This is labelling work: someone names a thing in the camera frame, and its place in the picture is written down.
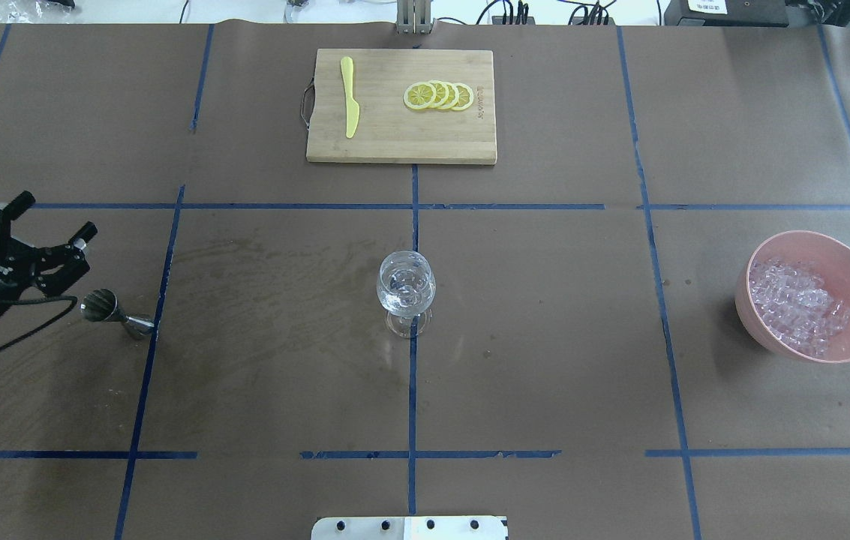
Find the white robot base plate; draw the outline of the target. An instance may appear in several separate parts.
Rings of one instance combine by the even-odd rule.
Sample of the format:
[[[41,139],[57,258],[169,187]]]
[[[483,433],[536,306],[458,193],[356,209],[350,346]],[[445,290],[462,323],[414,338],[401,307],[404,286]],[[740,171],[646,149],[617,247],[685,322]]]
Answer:
[[[508,539],[506,517],[493,515],[328,517],[311,539]]]

